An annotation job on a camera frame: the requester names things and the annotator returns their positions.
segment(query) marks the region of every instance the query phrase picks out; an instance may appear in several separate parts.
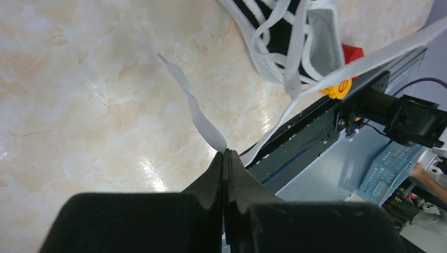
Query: sneaker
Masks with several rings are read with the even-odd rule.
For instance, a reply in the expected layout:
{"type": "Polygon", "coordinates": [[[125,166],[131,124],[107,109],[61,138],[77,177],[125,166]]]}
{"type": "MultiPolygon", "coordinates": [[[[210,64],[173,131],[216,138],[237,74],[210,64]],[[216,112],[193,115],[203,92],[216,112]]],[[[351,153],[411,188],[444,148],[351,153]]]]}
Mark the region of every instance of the sneaker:
{"type": "Polygon", "coordinates": [[[292,48],[301,51],[295,72],[299,72],[305,83],[315,84],[344,65],[336,7],[332,1],[307,3],[303,0],[306,7],[300,15],[297,11],[301,0],[219,2],[235,19],[257,71],[267,81],[285,83],[285,65],[287,57],[293,54],[292,48]],[[293,38],[291,34],[295,26],[300,26],[302,32],[293,38]],[[302,38],[298,37],[304,38],[301,45],[297,40],[302,38]]]}

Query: shoelace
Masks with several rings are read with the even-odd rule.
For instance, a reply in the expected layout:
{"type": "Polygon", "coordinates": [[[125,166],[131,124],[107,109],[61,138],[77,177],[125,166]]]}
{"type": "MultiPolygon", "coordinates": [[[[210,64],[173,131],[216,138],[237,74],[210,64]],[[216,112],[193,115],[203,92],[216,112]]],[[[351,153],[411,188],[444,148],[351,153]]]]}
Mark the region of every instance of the shoelace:
{"type": "MultiPolygon", "coordinates": [[[[284,3],[286,3],[286,1],[290,2],[289,0],[278,0],[278,3],[280,1],[284,3]]],[[[298,20],[298,18],[296,17],[298,16],[301,18],[305,18],[306,6],[307,6],[307,0],[301,1],[298,5],[298,9],[294,20],[294,23],[296,22],[296,24],[298,25],[296,27],[295,25],[293,26],[291,35],[291,40],[293,39],[294,42],[296,43],[290,43],[289,45],[290,54],[288,53],[288,57],[285,60],[286,62],[285,64],[286,69],[284,73],[286,83],[285,87],[289,87],[289,92],[292,97],[292,101],[289,103],[288,107],[284,110],[283,114],[281,115],[276,125],[272,129],[270,129],[266,134],[264,134],[261,140],[257,142],[256,145],[250,151],[241,156],[241,160],[244,166],[248,166],[254,160],[261,147],[270,139],[273,133],[275,133],[278,130],[278,128],[285,123],[287,116],[296,106],[301,96],[304,96],[305,94],[311,92],[322,90],[330,86],[337,85],[343,80],[349,79],[352,76],[361,75],[369,70],[372,70],[382,64],[385,64],[393,60],[394,58],[408,51],[411,51],[419,46],[426,45],[429,41],[437,37],[441,32],[443,32],[447,28],[447,17],[445,17],[431,24],[430,26],[417,31],[416,33],[413,33],[399,41],[391,43],[388,46],[385,46],[384,48],[376,52],[373,52],[363,58],[360,58],[349,64],[346,64],[340,69],[337,69],[336,71],[323,77],[317,84],[311,86],[306,91],[300,92],[301,81],[300,76],[298,74],[297,69],[298,66],[296,65],[297,62],[299,64],[300,61],[301,57],[300,49],[302,48],[302,46],[299,47],[299,45],[302,45],[302,41],[304,40],[304,33],[302,32],[303,26],[299,25],[302,24],[303,22],[302,20],[298,20]]],[[[158,56],[163,60],[163,62],[165,62],[169,73],[179,83],[180,87],[188,96],[188,104],[191,111],[193,123],[196,129],[199,131],[199,133],[211,147],[213,147],[219,152],[224,152],[227,147],[225,138],[200,111],[200,107],[198,107],[197,100],[191,92],[191,88],[185,74],[182,72],[180,67],[178,67],[175,64],[169,63],[160,54],[158,54],[158,56]]]]}
{"type": "MultiPolygon", "coordinates": [[[[284,70],[282,71],[282,74],[284,74],[284,76],[288,75],[288,81],[286,81],[286,77],[284,77],[284,86],[287,94],[290,93],[290,87],[287,87],[288,86],[287,82],[290,82],[291,80],[290,74],[292,73],[292,71],[298,72],[299,62],[301,59],[301,53],[304,44],[304,35],[307,34],[306,46],[310,46],[313,40],[312,30],[310,29],[310,26],[306,24],[306,10],[308,0],[302,0],[296,10],[295,17],[292,23],[292,36],[290,38],[290,44],[289,44],[289,50],[287,51],[287,56],[278,53],[264,54],[261,52],[259,47],[267,46],[267,44],[270,41],[269,29],[272,26],[274,26],[278,21],[280,21],[282,18],[284,18],[287,9],[290,5],[290,2],[291,0],[278,0],[276,4],[273,2],[268,3],[265,2],[270,8],[272,8],[272,12],[265,22],[261,23],[262,20],[258,19],[258,22],[261,25],[256,29],[250,42],[251,47],[257,51],[252,52],[252,54],[256,55],[257,57],[267,58],[285,67],[284,70]],[[290,59],[294,59],[293,63],[294,66],[296,65],[295,69],[289,69],[289,70],[287,69],[286,65],[287,63],[291,62],[290,59]]],[[[256,5],[254,1],[244,0],[244,3],[249,7],[249,9],[255,11],[255,16],[260,16],[260,18],[263,17],[262,12],[260,12],[259,7],[256,5]]],[[[316,83],[313,79],[310,79],[306,76],[301,75],[299,78],[309,84],[316,83]]]]}
{"type": "MultiPolygon", "coordinates": [[[[270,9],[275,8],[276,6],[276,0],[261,0],[265,5],[267,5],[270,9]]],[[[289,23],[293,24],[293,20],[295,16],[291,13],[286,11],[283,15],[283,18],[289,23]]]]}

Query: marble surface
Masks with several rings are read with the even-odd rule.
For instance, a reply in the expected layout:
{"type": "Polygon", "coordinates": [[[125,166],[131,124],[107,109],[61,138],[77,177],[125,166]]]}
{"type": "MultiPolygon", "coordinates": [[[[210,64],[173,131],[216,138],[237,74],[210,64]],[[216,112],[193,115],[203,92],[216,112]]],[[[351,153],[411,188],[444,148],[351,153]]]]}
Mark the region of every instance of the marble surface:
{"type": "MultiPolygon", "coordinates": [[[[368,53],[422,27],[433,1],[335,2],[342,41],[368,53]]],[[[37,251],[73,194],[180,191],[207,168],[215,151],[158,52],[239,152],[289,103],[217,1],[0,3],[1,252],[37,251]]]]}

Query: purple cable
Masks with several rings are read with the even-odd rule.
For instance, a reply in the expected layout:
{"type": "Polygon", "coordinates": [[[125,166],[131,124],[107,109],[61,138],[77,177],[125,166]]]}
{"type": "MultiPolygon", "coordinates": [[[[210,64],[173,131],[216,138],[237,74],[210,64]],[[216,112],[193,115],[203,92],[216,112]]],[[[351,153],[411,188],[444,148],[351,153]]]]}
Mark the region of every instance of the purple cable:
{"type": "MultiPolygon", "coordinates": [[[[438,84],[442,85],[444,88],[447,89],[447,83],[444,82],[444,81],[442,81],[441,79],[434,78],[434,77],[424,77],[424,78],[416,79],[416,80],[414,80],[413,82],[410,82],[410,83],[404,85],[402,88],[400,88],[398,91],[396,91],[396,92],[393,94],[393,96],[396,96],[397,94],[399,94],[400,92],[402,92],[402,91],[405,90],[406,88],[408,88],[408,87],[410,87],[410,86],[412,86],[412,85],[414,85],[414,84],[421,83],[421,82],[435,82],[435,83],[438,83],[438,84]]],[[[370,120],[365,121],[365,123],[363,123],[363,125],[360,126],[358,129],[359,129],[359,130],[362,129],[364,126],[366,126],[365,124],[368,124],[369,121],[370,121],[370,120]]],[[[346,137],[347,137],[347,138],[351,138],[351,137],[355,136],[356,134],[357,134],[357,133],[354,132],[354,133],[352,133],[352,134],[350,134],[350,135],[346,135],[346,137]]]]}

